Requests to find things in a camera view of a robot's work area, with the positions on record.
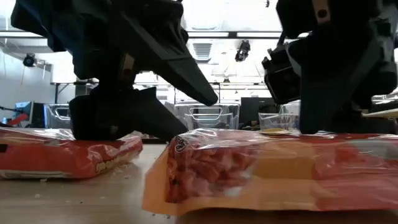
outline table surface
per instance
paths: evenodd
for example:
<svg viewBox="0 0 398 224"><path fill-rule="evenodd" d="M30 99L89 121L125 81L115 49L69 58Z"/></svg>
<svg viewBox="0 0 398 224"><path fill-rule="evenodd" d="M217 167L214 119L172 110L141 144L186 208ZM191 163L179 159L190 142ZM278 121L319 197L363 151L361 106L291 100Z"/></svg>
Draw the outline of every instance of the table surface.
<svg viewBox="0 0 398 224"><path fill-rule="evenodd" d="M146 171L163 151L145 145L140 158L99 177L82 181L0 180L0 223L398 223L395 211L257 212L202 210L180 218L141 209Z"/></svg>

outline wall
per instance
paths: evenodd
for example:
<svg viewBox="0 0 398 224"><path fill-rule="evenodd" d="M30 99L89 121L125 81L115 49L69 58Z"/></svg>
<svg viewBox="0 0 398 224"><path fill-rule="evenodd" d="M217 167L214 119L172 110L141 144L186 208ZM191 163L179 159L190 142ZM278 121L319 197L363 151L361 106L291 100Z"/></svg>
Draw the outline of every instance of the wall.
<svg viewBox="0 0 398 224"><path fill-rule="evenodd" d="M32 100L39 103L54 103L55 86L50 85L51 70L53 70L51 66L47 66L45 73L41 68L24 67L21 60L0 51L0 106L13 108L17 102ZM62 69L58 69L54 75L59 76L61 73ZM59 94L58 103L67 103L74 94L75 87L68 86ZM13 112L0 110L0 119L12 115Z"/></svg>

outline plastic bag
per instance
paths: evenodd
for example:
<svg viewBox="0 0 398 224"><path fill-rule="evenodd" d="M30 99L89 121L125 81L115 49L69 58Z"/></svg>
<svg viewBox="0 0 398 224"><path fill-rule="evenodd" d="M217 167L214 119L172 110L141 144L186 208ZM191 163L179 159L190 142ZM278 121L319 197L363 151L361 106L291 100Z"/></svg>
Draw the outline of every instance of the plastic bag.
<svg viewBox="0 0 398 224"><path fill-rule="evenodd" d="M0 178L89 178L142 151L140 137L76 141L69 129L0 128Z"/></svg>
<svg viewBox="0 0 398 224"><path fill-rule="evenodd" d="M197 129L174 138L147 173L143 209L398 208L398 137L301 136Z"/></svg>

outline orange snack bag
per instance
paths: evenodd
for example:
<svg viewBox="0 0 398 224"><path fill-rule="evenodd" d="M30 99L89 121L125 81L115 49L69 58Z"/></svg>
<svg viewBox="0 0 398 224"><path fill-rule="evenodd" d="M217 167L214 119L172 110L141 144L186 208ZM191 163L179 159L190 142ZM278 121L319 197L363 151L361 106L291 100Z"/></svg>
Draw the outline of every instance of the orange snack bag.
<svg viewBox="0 0 398 224"><path fill-rule="evenodd" d="M89 178L130 162L141 151L136 136L76 141L69 129L0 128L0 179Z"/></svg>
<svg viewBox="0 0 398 224"><path fill-rule="evenodd" d="M398 137L197 129L175 137L146 176L143 209L398 208Z"/></svg>

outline desk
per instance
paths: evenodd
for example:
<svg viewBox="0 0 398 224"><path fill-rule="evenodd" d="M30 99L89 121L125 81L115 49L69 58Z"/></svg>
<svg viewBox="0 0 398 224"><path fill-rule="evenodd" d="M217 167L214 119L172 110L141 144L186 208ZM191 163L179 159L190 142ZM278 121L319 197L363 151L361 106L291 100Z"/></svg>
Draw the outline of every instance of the desk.
<svg viewBox="0 0 398 224"><path fill-rule="evenodd" d="M145 145L133 164L90 180L0 180L0 223L398 223L398 213L394 211L317 213L222 209L193 212L180 218L154 215L141 209L144 174L163 149L163 145Z"/></svg>

